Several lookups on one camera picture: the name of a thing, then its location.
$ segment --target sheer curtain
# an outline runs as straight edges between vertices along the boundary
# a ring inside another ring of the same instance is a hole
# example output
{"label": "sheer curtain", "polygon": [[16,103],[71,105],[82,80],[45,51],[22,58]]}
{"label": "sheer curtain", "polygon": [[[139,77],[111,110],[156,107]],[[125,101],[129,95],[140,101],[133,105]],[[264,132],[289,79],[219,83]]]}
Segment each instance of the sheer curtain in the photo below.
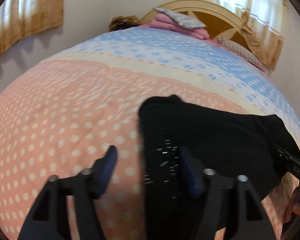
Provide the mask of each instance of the sheer curtain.
{"label": "sheer curtain", "polygon": [[287,0],[206,0],[242,19],[242,36],[251,52],[274,70],[283,46]]}
{"label": "sheer curtain", "polygon": [[0,55],[16,42],[63,24],[63,0],[5,0],[0,7]]}

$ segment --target blue paw print pattern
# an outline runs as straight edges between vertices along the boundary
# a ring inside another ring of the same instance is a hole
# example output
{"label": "blue paw print pattern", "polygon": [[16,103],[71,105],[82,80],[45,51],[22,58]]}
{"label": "blue paw print pattern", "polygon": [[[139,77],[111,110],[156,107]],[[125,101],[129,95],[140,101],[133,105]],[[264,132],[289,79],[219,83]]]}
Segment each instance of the blue paw print pattern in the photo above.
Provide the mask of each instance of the blue paw print pattern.
{"label": "blue paw print pattern", "polygon": [[64,53],[98,51],[164,63],[202,74],[236,90],[242,98],[268,114],[277,114],[282,119],[287,116],[300,129],[297,115],[267,77],[243,59],[206,41],[167,30],[135,27],[105,33]]}

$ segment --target black cloth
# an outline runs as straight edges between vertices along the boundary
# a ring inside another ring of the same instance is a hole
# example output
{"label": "black cloth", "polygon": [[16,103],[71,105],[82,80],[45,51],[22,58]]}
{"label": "black cloth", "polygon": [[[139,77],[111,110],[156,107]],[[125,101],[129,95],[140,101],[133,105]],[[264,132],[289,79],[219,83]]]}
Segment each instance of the black cloth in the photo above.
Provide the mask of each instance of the black cloth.
{"label": "black cloth", "polygon": [[[222,176],[249,177],[260,198],[286,173],[272,158],[272,143],[295,157],[300,151],[276,115],[233,114],[185,103],[179,97],[152,97],[139,110],[146,160],[148,240],[191,239],[204,198],[185,192],[179,174],[178,148],[187,147],[206,168]],[[226,213],[219,228],[225,226]]]}

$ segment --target screw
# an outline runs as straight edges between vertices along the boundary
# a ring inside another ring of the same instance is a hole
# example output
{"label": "screw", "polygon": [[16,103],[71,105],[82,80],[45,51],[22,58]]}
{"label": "screw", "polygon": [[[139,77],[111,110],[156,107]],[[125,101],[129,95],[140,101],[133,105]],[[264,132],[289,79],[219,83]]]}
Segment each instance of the screw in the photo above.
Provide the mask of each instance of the screw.
{"label": "screw", "polygon": [[81,171],[82,175],[90,175],[92,173],[92,169],[83,169]]}
{"label": "screw", "polygon": [[241,181],[241,182],[247,182],[248,177],[246,175],[239,175],[238,180]]}
{"label": "screw", "polygon": [[215,170],[213,170],[213,169],[204,169],[203,172],[204,172],[204,174],[209,175],[209,176],[216,174]]}
{"label": "screw", "polygon": [[59,179],[59,176],[57,176],[57,175],[51,175],[51,176],[49,177],[49,181],[50,181],[50,182],[57,181],[58,179]]}

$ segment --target human hand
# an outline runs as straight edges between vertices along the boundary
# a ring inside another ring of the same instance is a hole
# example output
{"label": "human hand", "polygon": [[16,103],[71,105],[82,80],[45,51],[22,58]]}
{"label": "human hand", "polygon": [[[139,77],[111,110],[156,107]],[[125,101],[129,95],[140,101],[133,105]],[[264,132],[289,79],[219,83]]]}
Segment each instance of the human hand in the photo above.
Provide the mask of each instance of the human hand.
{"label": "human hand", "polygon": [[289,222],[292,218],[293,213],[296,214],[297,216],[300,216],[300,203],[295,203],[296,197],[297,197],[297,192],[298,192],[298,187],[296,187],[292,193],[288,207],[283,216],[283,223]]}

